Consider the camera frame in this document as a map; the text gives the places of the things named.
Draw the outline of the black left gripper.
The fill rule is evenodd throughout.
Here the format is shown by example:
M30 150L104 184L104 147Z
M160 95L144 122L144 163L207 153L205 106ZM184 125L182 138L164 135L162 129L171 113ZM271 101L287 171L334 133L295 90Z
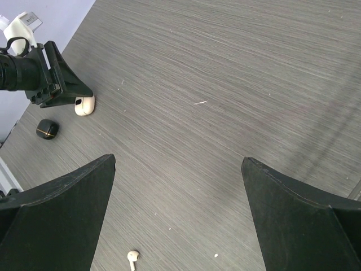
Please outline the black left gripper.
M94 97L93 91L66 63L54 41L32 46L24 56L2 50L1 90L24 91L26 98L32 104L40 104L41 108L74 104L78 98Z

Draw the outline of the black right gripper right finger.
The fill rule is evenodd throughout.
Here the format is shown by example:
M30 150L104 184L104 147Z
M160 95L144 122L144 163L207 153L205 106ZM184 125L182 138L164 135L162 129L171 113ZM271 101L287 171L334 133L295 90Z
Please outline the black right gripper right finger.
M251 157L241 173L266 270L360 270L359 201Z

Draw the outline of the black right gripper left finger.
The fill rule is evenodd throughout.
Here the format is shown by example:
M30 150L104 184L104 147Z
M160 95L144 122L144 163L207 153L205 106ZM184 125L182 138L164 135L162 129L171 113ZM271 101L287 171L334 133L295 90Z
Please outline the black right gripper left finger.
M90 270L115 179L103 155L1 198L1 270Z

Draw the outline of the cream earbud charging case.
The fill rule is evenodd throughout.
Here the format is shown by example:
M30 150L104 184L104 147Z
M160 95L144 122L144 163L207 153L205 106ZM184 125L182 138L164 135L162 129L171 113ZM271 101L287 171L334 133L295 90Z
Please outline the cream earbud charging case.
M74 104L75 113L78 116L91 115L95 108L95 97L77 97Z

